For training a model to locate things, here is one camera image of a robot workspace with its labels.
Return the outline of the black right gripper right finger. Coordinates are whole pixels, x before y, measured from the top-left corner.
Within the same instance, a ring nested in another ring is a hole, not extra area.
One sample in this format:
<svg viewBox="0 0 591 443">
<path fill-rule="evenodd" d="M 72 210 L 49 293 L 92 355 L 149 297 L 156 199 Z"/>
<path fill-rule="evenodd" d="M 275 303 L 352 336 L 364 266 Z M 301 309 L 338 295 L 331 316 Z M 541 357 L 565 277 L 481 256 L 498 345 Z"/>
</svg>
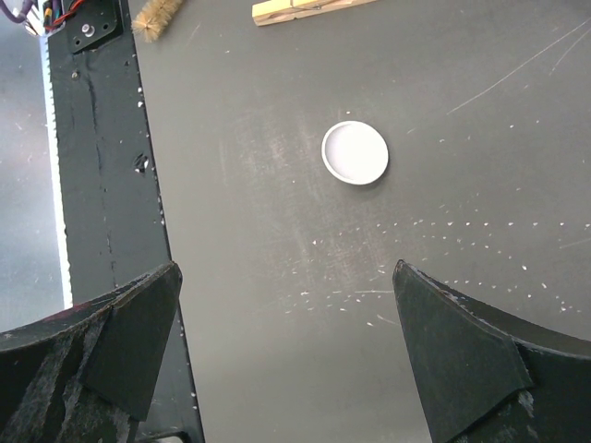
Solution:
<svg viewBox="0 0 591 443">
<path fill-rule="evenodd" d="M 477 301 L 404 260 L 392 285 L 432 441 L 589 441 L 589 341 Z"/>
</svg>

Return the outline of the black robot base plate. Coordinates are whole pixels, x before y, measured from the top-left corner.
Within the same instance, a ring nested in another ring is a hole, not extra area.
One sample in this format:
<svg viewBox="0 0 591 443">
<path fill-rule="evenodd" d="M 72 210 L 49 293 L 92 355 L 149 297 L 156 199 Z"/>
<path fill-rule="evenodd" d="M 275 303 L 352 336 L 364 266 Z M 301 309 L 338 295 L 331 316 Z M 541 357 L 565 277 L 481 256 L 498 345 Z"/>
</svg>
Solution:
<svg viewBox="0 0 591 443">
<path fill-rule="evenodd" d="M 59 168 L 64 293 L 117 290 L 85 380 L 138 442 L 204 438 L 153 157 L 129 7 L 66 1 L 47 42 Z"/>
</svg>

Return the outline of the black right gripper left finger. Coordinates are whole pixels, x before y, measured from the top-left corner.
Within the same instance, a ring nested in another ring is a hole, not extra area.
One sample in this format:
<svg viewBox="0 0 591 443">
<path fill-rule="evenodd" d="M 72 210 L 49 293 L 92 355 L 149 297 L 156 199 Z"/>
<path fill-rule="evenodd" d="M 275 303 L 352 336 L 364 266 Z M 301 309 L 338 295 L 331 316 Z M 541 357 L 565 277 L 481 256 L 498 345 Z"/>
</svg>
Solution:
<svg viewBox="0 0 591 443">
<path fill-rule="evenodd" d="M 2 441 L 134 441 L 151 407 L 181 286 L 181 269 L 170 261 L 2 332 Z"/>
</svg>

